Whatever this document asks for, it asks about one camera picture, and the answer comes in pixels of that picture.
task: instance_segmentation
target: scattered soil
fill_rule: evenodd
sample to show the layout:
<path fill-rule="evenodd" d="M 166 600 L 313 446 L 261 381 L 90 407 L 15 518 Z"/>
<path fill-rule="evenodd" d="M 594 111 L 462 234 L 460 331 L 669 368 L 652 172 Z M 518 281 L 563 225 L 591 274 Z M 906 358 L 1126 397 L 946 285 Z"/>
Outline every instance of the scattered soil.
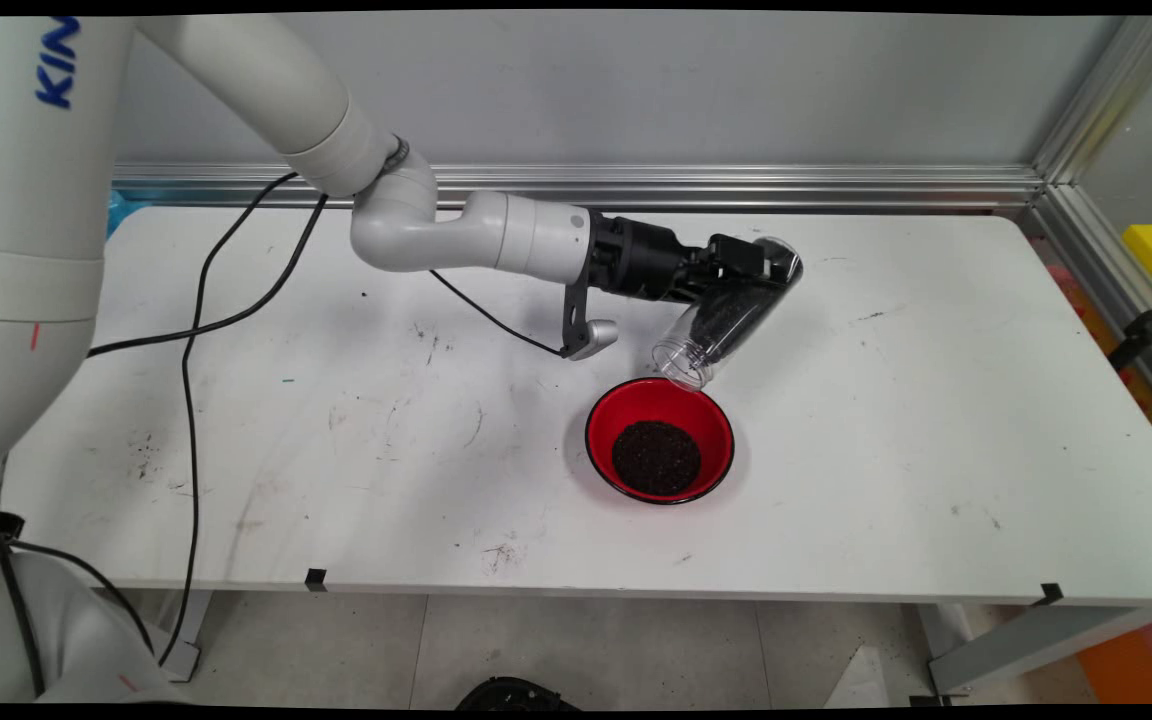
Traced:
<path fill-rule="evenodd" d="M 644 420 L 616 438 L 612 464 L 621 480 L 636 491 L 676 495 L 700 473 L 700 447 L 683 429 Z"/>

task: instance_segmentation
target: black bowl rim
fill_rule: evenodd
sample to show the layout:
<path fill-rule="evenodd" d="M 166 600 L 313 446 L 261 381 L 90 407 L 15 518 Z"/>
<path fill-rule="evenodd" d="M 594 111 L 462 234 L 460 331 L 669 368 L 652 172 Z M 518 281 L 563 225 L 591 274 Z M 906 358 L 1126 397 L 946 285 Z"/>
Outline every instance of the black bowl rim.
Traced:
<path fill-rule="evenodd" d="M 604 392 L 602 397 L 599 397 L 598 402 L 594 402 L 594 406 L 590 407 L 590 409 L 589 409 L 589 416 L 586 416 L 586 418 L 585 418 L 585 460 L 589 460 L 589 464 L 594 467 L 594 472 L 598 473 L 598 477 L 602 478 L 604 483 L 609 484 L 609 486 L 612 486 L 614 488 L 614 491 L 616 491 L 617 493 L 621 493 L 621 495 L 623 495 L 623 497 L 631 497 L 631 498 L 634 498 L 634 500 L 637 500 L 639 502 L 646 502 L 649 505 L 682 505 L 683 502 L 691 502 L 694 500 L 700 500 L 702 497 L 706 497 L 706 495 L 708 495 L 708 493 L 714 492 L 714 488 L 717 488 L 718 486 L 721 486 L 721 484 L 723 483 L 723 479 L 727 479 L 727 473 L 728 473 L 728 471 L 732 470 L 732 462 L 734 460 L 736 460 L 736 433 L 732 432 L 732 419 L 727 418 L 727 414 L 723 412 L 723 407 L 719 406 L 718 401 L 715 401 L 713 397 L 710 397 L 708 395 L 705 395 L 704 392 L 699 392 L 699 389 L 696 391 L 696 393 L 698 393 L 698 395 L 700 395 L 700 396 L 704 396 L 705 400 L 707 400 L 708 402 L 712 402 L 714 409 L 718 410 L 718 414 L 722 415 L 723 425 L 727 425 L 727 439 L 730 439 L 730 441 L 732 441 L 732 456 L 727 458 L 727 467 L 723 468 L 723 471 L 718 475 L 718 479 L 714 480 L 714 484 L 712 484 L 712 486 L 708 486 L 707 488 L 705 488 L 704 492 L 698 492 L 698 493 L 696 493 L 696 495 L 681 497 L 681 498 L 679 498 L 679 500 L 653 500 L 653 498 L 650 498 L 650 497 L 635 495 L 632 492 L 628 492 L 628 491 L 626 491 L 626 488 L 622 488 L 616 483 L 613 483 L 612 478 L 608 478 L 607 475 L 602 472 L 602 469 L 599 468 L 598 462 L 594 462 L 594 452 L 593 452 L 593 448 L 591 448 L 589 446 L 589 424 L 591 423 L 591 420 L 594 419 L 594 410 L 598 410 L 598 406 L 601 406 L 602 401 L 607 400 L 607 396 L 612 395 L 613 392 L 616 392 L 617 389 L 620 389 L 622 387 L 626 387 L 628 384 L 644 382 L 644 381 L 670 382 L 672 384 L 672 380 L 669 378 L 652 378 L 652 377 L 634 378 L 634 379 L 631 379 L 631 381 L 621 382 L 616 387 L 613 387 L 613 388 L 608 389 L 607 392 Z"/>

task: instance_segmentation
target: tiled floor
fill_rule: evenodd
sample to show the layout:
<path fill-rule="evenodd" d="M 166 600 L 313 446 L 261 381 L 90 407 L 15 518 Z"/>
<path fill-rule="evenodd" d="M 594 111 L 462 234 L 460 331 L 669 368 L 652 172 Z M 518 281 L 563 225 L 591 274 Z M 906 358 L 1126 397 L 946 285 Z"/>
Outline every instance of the tiled floor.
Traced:
<path fill-rule="evenodd" d="M 910 606 L 214 593 L 184 685 L 219 705 L 452 708 L 515 675 L 582 710 L 820 707 L 861 644 L 893 705 L 929 694 Z M 1075 660 L 968 703 L 1094 702 Z"/>

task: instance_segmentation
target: bottle mouth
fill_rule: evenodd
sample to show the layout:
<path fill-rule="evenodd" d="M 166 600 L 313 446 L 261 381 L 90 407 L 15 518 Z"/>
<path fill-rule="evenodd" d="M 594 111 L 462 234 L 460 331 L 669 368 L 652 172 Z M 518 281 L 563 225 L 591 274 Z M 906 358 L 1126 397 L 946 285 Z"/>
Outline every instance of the bottle mouth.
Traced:
<path fill-rule="evenodd" d="M 652 348 L 652 361 L 660 374 L 685 391 L 697 392 L 714 377 L 700 347 L 690 340 L 665 338 Z"/>

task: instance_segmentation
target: table surface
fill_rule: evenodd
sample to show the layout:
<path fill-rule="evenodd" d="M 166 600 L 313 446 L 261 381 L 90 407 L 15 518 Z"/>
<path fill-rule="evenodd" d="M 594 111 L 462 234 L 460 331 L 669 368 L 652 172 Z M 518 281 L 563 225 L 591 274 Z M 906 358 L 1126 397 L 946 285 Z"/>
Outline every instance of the table surface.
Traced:
<path fill-rule="evenodd" d="M 109 242 L 96 340 L 187 327 L 233 209 L 146 209 Z M 205 320 L 282 272 L 306 210 L 259 210 Z M 442 213 L 440 218 L 452 217 Z M 590 293 L 621 341 L 573 363 L 426 273 L 358 260 L 325 211 L 282 293 L 200 338 L 196 588 L 1152 605 L 1152 429 L 1014 223 L 987 217 L 630 214 L 703 245 L 771 234 L 799 287 L 707 392 L 736 460 L 698 502 L 622 497 L 590 407 L 647 376 L 681 305 Z M 563 288 L 445 276 L 559 343 Z M 88 361 L 13 450 L 24 536 L 128 588 L 179 588 L 191 518 L 183 343 Z"/>

